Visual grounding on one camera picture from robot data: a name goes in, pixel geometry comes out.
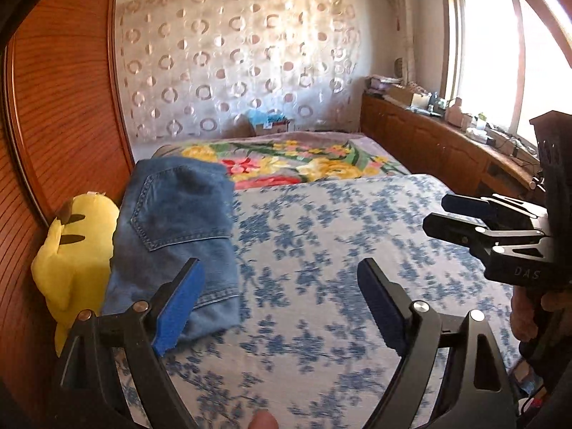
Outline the black sleeved forearm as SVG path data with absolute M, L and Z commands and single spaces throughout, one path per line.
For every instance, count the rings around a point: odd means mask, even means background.
M 542 313 L 537 336 L 519 350 L 543 381 L 545 400 L 519 416 L 518 428 L 571 427 L 571 331 L 564 310 Z

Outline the person's right hand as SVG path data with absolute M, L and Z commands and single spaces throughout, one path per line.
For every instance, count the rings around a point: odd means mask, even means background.
M 513 335 L 521 342 L 527 343 L 538 335 L 539 327 L 534 316 L 540 310 L 548 313 L 563 311 L 558 326 L 558 334 L 562 337 L 571 335 L 571 289 L 565 291 L 549 291 L 540 300 L 533 300 L 532 294 L 524 287 L 514 287 L 511 299 L 510 325 Z

